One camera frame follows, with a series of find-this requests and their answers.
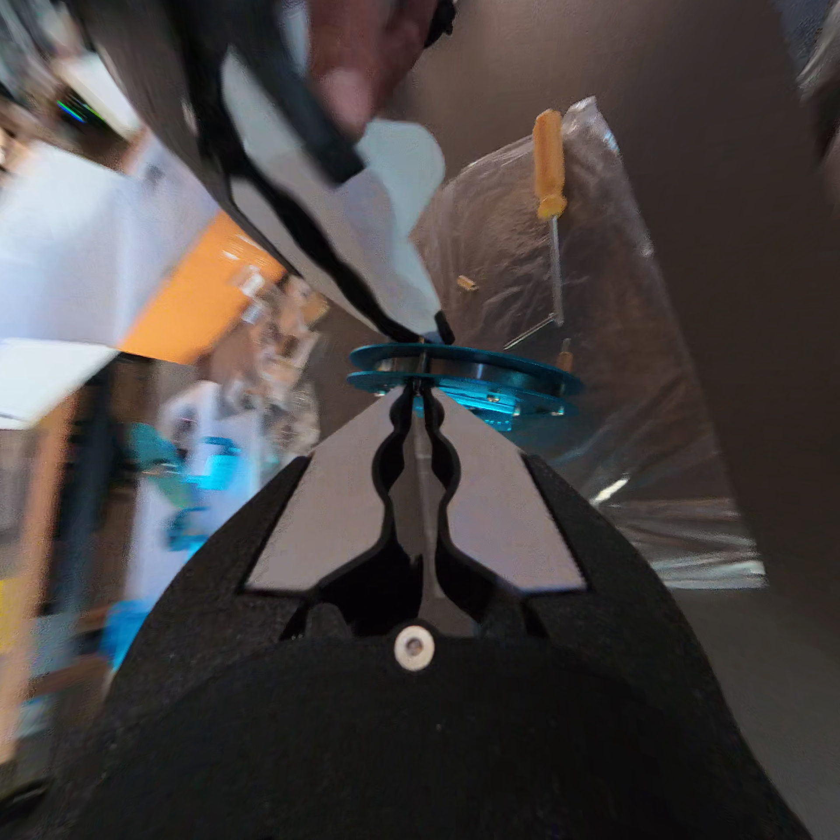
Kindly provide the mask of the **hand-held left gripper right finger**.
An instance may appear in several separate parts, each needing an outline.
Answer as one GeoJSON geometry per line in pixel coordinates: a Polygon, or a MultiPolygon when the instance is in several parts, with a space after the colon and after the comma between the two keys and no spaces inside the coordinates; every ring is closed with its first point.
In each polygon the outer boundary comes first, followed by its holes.
{"type": "Polygon", "coordinates": [[[425,422],[443,490],[442,550],[516,595],[583,592],[585,577],[520,448],[437,387],[425,422]]]}

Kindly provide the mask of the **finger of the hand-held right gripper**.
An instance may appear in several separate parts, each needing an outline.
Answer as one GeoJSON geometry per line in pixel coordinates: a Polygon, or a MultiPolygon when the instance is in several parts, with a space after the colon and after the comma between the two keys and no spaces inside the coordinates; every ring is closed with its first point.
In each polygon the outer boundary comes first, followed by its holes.
{"type": "Polygon", "coordinates": [[[361,271],[293,196],[255,172],[232,177],[228,192],[237,219],[290,274],[386,338],[407,341],[407,327],[385,312],[361,271]]]}
{"type": "Polygon", "coordinates": [[[360,270],[385,312],[407,327],[401,343],[452,343],[453,331],[412,241],[445,174],[434,136],[413,122],[373,119],[351,146],[360,172],[336,185],[234,51],[224,58],[220,79],[222,104],[251,165],[240,175],[258,173],[295,198],[360,270]]]}

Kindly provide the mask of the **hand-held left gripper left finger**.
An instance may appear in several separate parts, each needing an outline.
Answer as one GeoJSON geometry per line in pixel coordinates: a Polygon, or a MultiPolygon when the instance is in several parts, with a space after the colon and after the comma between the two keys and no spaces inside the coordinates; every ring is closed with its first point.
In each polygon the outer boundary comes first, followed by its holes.
{"type": "Polygon", "coordinates": [[[247,591],[311,595],[385,543],[412,413],[412,394],[395,389],[315,447],[247,591]]]}

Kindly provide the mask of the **blue metal turntable disc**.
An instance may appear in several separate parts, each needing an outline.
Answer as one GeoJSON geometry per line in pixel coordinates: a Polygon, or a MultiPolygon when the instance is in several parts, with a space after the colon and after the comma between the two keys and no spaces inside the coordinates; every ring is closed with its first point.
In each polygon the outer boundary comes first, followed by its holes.
{"type": "Polygon", "coordinates": [[[566,417],[572,397],[583,392],[573,373],[503,352],[440,343],[381,343],[350,354],[355,370],[347,382],[360,391],[385,396],[413,385],[416,359],[427,354],[425,383],[502,433],[531,417],[566,417]]]}

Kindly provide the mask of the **orange handled screwdriver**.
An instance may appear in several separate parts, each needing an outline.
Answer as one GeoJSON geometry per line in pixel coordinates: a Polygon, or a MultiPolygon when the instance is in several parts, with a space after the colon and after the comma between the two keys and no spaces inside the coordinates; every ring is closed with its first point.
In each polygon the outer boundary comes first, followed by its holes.
{"type": "Polygon", "coordinates": [[[553,320],[564,324],[564,279],[561,258],[561,220],[568,207],[561,111],[547,109],[535,119],[532,129],[534,195],[538,217],[549,234],[549,267],[553,293],[553,320]]]}

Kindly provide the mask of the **person's right hand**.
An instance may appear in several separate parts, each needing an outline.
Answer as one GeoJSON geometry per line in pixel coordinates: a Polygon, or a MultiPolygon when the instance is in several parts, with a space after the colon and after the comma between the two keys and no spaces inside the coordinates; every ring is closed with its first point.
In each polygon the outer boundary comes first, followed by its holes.
{"type": "Polygon", "coordinates": [[[309,76],[323,107],[352,142],[424,51],[435,1],[309,2],[309,76]]]}

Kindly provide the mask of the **orange cardboard box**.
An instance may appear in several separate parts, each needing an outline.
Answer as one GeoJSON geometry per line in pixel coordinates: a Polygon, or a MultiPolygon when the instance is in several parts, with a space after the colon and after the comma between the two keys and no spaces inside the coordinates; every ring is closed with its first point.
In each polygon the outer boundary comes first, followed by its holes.
{"type": "Polygon", "coordinates": [[[261,290],[285,267],[224,212],[152,294],[117,348],[175,364],[192,364],[240,320],[261,290]]]}

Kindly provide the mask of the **pile of small screw bags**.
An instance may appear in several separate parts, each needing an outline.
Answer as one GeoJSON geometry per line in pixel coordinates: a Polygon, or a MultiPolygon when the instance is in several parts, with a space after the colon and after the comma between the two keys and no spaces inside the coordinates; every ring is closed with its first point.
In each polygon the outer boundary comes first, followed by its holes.
{"type": "Polygon", "coordinates": [[[326,299],[298,276],[285,274],[257,290],[229,335],[219,374],[220,408],[255,413],[260,467],[273,476],[307,455],[321,437],[319,399],[308,373],[319,349],[326,299]]]}

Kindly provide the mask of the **white foam sheet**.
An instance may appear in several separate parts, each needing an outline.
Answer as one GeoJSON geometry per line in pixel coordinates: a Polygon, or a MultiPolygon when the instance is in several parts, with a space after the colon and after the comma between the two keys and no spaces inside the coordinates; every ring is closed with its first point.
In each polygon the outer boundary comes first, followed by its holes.
{"type": "Polygon", "coordinates": [[[177,447],[182,465],[177,471],[140,471],[124,595],[128,601],[150,608],[192,557],[164,546],[163,528],[169,518],[184,508],[206,506],[209,538],[264,485],[256,414],[228,416],[220,408],[220,396],[221,385],[195,382],[165,402],[150,424],[177,447]],[[201,444],[204,436],[231,438],[241,449],[236,477],[224,491],[200,491],[185,481],[188,475],[204,472],[214,451],[201,444]]]}

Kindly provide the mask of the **blue oval plate with servo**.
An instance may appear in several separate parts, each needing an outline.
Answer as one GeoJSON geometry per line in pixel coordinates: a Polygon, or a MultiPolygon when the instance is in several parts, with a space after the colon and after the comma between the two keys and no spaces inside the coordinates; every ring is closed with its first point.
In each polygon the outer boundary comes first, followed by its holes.
{"type": "Polygon", "coordinates": [[[130,452],[138,470],[152,474],[157,470],[175,470],[182,465],[179,451],[147,423],[133,423],[128,430],[130,452]]]}

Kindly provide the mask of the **long metal bolt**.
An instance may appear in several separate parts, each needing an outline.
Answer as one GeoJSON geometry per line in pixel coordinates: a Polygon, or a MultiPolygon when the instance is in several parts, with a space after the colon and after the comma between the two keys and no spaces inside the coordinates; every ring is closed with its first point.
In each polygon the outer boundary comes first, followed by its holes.
{"type": "Polygon", "coordinates": [[[547,318],[544,318],[542,321],[538,322],[534,326],[530,327],[526,331],[522,332],[516,338],[510,340],[503,346],[503,350],[508,352],[511,351],[513,348],[518,347],[521,343],[531,338],[531,336],[535,335],[539,331],[545,329],[546,327],[550,326],[557,326],[558,325],[558,314],[556,312],[552,312],[547,318]]]}

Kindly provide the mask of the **clear plastic bag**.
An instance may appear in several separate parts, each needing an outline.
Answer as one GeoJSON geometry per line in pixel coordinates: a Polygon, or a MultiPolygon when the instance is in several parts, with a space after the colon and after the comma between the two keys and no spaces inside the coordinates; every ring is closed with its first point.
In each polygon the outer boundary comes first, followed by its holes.
{"type": "MultiPolygon", "coordinates": [[[[758,590],[767,575],[735,501],[718,436],[616,138],[589,97],[563,116],[564,323],[513,355],[555,364],[571,339],[583,392],[567,417],[510,437],[598,509],[671,589],[758,590]]],[[[503,346],[553,312],[532,139],[469,164],[414,231],[457,343],[503,346]],[[478,291],[459,289],[464,275],[478,291]]]]}

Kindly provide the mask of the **blue metal bracket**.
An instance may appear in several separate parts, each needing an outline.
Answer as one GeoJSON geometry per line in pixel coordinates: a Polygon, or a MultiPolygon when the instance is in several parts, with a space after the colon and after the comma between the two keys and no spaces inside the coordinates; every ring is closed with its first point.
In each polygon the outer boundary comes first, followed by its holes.
{"type": "Polygon", "coordinates": [[[163,528],[163,544],[168,551],[192,556],[208,538],[206,506],[187,507],[169,518],[163,528]]]}
{"type": "Polygon", "coordinates": [[[224,491],[236,477],[241,449],[229,437],[204,436],[201,444],[213,449],[204,472],[188,475],[185,482],[200,491],[224,491]]]}

